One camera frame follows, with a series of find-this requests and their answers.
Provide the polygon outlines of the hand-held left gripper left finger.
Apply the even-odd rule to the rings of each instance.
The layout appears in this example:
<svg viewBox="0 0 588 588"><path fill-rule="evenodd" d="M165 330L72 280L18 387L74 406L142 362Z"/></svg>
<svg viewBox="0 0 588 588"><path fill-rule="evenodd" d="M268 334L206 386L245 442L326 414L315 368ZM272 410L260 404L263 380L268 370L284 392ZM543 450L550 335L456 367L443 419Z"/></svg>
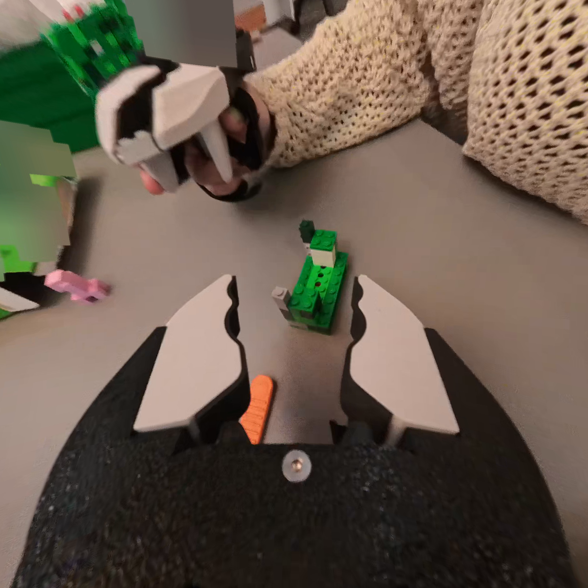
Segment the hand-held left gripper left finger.
<svg viewBox="0 0 588 588"><path fill-rule="evenodd" d="M222 275L168 320L137 412L138 433L185 428L194 442L216 442L251 399L239 341L236 277Z"/></svg>

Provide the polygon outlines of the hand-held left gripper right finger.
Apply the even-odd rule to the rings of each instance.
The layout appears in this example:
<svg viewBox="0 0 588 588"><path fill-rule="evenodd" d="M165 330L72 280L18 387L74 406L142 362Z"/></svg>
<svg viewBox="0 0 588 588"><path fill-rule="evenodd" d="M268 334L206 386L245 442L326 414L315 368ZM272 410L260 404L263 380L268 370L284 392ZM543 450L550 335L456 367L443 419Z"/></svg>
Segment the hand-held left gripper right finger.
<svg viewBox="0 0 588 588"><path fill-rule="evenodd" d="M407 305L365 274L354 278L351 342L340 403L342 437L399 445L416 430L449 439L460 427L425 327Z"/></svg>

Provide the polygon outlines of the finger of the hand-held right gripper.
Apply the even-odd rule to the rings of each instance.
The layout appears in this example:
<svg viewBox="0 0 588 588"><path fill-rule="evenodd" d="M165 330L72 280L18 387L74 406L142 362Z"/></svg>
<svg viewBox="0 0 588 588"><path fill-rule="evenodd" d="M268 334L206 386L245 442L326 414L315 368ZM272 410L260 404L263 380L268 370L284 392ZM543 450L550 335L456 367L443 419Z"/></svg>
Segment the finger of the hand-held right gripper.
<svg viewBox="0 0 588 588"><path fill-rule="evenodd" d="M121 137L115 146L115 158L128 166L146 162L160 153L161 150L149 132L136 132L130 138Z"/></svg>
<svg viewBox="0 0 588 588"><path fill-rule="evenodd" d="M107 156L121 162L116 154L119 140L119 114L123 103L160 74L156 65L138 65L122 70L98 92L95 124L99 143Z"/></svg>

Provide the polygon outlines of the small green lego build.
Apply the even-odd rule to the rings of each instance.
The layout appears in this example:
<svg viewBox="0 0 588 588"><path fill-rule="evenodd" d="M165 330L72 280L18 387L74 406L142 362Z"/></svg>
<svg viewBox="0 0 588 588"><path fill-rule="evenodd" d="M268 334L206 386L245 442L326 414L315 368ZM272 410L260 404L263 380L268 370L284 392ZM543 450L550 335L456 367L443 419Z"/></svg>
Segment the small green lego build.
<svg viewBox="0 0 588 588"><path fill-rule="evenodd" d="M336 231L316 229L309 219L298 229L306 253L298 280L292 290L276 286L272 299L290 326L330 335L349 254L340 250Z"/></svg>

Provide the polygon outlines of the person's right forearm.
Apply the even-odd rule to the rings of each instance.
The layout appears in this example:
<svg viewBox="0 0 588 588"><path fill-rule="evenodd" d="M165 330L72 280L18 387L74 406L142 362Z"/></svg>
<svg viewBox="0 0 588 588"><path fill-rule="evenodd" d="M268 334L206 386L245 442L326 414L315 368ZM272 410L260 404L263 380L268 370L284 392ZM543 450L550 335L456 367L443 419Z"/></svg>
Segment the person's right forearm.
<svg viewBox="0 0 588 588"><path fill-rule="evenodd" d="M441 108L418 1L349 1L247 85L270 115L266 166L350 148Z"/></svg>

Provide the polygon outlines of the pink lego pig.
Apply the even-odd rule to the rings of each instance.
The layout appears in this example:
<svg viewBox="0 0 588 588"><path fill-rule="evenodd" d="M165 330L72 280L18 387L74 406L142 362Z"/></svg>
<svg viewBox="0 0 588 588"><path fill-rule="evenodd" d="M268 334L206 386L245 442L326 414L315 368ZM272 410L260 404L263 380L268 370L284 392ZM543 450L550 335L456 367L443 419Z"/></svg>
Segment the pink lego pig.
<svg viewBox="0 0 588 588"><path fill-rule="evenodd" d="M54 270L45 276L46 287L67 293L74 302L92 305L111 294L111 286L98 279L86 279L71 271Z"/></svg>

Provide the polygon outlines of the person's right hand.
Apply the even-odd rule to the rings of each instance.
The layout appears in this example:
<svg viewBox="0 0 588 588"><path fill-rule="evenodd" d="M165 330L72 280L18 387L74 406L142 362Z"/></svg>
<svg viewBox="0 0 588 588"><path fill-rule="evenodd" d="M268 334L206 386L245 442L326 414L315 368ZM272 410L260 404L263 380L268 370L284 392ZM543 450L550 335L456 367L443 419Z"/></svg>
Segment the person's right hand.
<svg viewBox="0 0 588 588"><path fill-rule="evenodd" d="M217 200L238 202L251 195L252 184L258 172L268 159L275 136L275 124L270 111L258 92L251 85L244 85L247 101L255 105L256 115L247 115L232 105L218 117L221 128L228 139L246 145L253 128L257 141L260 165L252 169L241 161L231 158L232 179L225 182L214 162L202 151L200 145L191 141L185 146L185 166L189 176L206 194Z"/></svg>

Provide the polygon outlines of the green lego box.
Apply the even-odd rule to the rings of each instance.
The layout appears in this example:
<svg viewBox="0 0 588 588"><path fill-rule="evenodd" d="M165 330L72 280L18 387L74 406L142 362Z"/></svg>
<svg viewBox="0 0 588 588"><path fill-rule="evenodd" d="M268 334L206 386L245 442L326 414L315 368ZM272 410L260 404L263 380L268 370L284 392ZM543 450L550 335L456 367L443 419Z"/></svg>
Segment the green lego box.
<svg viewBox="0 0 588 588"><path fill-rule="evenodd" d="M34 185L55 189L68 232L74 224L78 181L71 176L31 174ZM49 297L45 276L58 268L69 245L59 245L51 261L26 261L14 245L1 245L1 319L38 309Z"/></svg>

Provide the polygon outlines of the orange brick separator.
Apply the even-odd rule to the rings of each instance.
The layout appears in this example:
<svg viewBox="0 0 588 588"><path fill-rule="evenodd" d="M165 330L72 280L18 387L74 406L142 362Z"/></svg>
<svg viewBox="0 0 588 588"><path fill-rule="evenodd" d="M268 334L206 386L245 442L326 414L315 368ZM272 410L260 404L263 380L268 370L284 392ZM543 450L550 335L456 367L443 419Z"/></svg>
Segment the orange brick separator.
<svg viewBox="0 0 588 588"><path fill-rule="evenodd" d="M239 423L252 445L261 444L273 401L274 382L268 375L257 375L251 382L250 402Z"/></svg>

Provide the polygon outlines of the plain green box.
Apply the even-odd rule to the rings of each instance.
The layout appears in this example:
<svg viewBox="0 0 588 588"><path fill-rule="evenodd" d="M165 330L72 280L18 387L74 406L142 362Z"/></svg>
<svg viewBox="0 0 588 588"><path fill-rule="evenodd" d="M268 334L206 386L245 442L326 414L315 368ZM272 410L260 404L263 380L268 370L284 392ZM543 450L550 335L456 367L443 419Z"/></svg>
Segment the plain green box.
<svg viewBox="0 0 588 588"><path fill-rule="evenodd" d="M99 146L90 97L41 40L1 53L1 119L48 129L72 153Z"/></svg>

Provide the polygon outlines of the person's cream knit sweater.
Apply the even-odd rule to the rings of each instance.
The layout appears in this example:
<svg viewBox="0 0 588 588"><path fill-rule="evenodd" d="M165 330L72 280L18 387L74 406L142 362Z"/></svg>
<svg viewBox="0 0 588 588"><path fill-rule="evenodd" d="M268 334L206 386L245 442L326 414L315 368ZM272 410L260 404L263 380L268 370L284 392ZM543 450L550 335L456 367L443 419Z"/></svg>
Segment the person's cream knit sweater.
<svg viewBox="0 0 588 588"><path fill-rule="evenodd" d="M416 1L462 152L587 224L587 1Z"/></svg>

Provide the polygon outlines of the large green lego model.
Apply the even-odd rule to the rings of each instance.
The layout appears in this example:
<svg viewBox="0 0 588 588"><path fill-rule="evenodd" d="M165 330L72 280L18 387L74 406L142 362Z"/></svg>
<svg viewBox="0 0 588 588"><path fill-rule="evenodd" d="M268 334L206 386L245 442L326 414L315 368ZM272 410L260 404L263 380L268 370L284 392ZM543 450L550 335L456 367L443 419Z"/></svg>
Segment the large green lego model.
<svg viewBox="0 0 588 588"><path fill-rule="evenodd" d="M42 38L91 99L144 55L124 1L35 1L35 6L49 19Z"/></svg>

